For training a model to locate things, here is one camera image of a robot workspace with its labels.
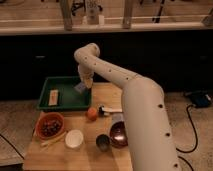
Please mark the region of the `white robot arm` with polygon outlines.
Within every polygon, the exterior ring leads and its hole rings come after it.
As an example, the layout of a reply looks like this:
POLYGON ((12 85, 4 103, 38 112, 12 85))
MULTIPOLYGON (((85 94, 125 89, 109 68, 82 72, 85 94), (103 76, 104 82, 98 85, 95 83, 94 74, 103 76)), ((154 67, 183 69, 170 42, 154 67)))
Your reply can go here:
POLYGON ((74 52, 80 79, 88 88, 96 73, 122 90, 121 106, 133 171, 182 171, 161 86, 99 56, 95 43, 74 52))

